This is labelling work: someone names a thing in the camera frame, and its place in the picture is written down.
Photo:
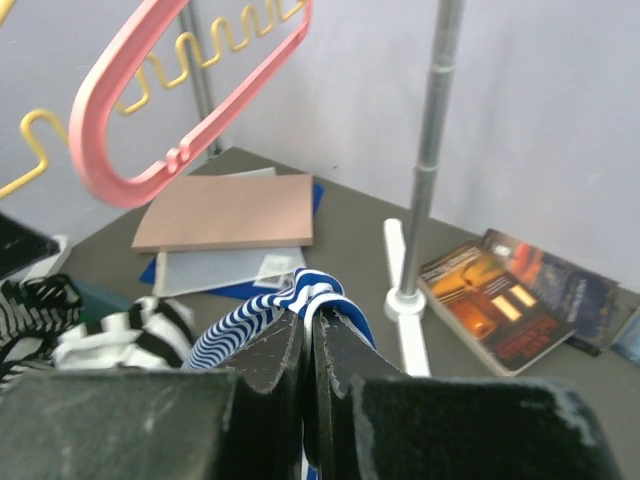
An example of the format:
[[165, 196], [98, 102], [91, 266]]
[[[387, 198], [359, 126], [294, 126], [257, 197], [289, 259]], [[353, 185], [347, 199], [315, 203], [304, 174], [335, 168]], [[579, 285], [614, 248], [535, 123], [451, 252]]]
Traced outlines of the blue white striped tank top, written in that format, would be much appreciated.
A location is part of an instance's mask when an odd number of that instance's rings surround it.
[[311, 268], [295, 271], [289, 287], [254, 296], [211, 325], [195, 342], [182, 367], [186, 370], [219, 366], [259, 336], [285, 313], [311, 320], [323, 308], [337, 311], [371, 348], [375, 339], [360, 307], [346, 295], [335, 277]]

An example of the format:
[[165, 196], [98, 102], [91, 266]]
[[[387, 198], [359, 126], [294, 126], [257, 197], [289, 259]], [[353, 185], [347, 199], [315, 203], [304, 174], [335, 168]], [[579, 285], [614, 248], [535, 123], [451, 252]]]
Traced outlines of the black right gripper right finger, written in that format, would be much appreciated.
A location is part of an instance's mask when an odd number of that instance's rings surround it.
[[323, 479], [618, 479], [601, 426], [551, 379], [414, 378], [333, 309], [313, 320], [310, 462]]

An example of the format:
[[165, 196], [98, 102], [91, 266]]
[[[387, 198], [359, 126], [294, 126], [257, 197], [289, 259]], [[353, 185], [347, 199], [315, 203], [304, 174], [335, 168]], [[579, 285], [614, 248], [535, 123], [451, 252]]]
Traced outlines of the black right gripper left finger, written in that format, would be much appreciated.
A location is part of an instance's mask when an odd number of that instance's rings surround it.
[[5, 479], [297, 479], [303, 327], [210, 371], [39, 371], [1, 398]]

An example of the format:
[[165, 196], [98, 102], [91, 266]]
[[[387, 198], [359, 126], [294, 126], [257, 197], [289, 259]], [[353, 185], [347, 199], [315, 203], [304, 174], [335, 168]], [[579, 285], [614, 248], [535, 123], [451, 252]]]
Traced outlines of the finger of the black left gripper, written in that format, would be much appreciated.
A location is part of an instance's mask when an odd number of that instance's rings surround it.
[[1, 214], [0, 233], [2, 280], [58, 251], [51, 237], [4, 214]]

